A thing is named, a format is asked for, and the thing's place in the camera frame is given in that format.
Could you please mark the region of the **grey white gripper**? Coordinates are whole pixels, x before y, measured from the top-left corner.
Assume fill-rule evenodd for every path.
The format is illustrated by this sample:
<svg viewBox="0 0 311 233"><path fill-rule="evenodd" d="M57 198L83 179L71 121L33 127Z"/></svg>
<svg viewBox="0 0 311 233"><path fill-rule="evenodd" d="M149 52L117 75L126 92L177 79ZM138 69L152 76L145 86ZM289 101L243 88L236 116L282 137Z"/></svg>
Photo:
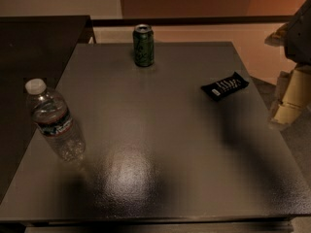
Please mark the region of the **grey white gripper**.
<svg viewBox="0 0 311 233"><path fill-rule="evenodd" d="M274 101L269 110L269 127L284 130L311 103L311 0L306 0L288 23L271 33L264 42L283 47L285 56L297 65L289 76L282 104Z"/></svg>

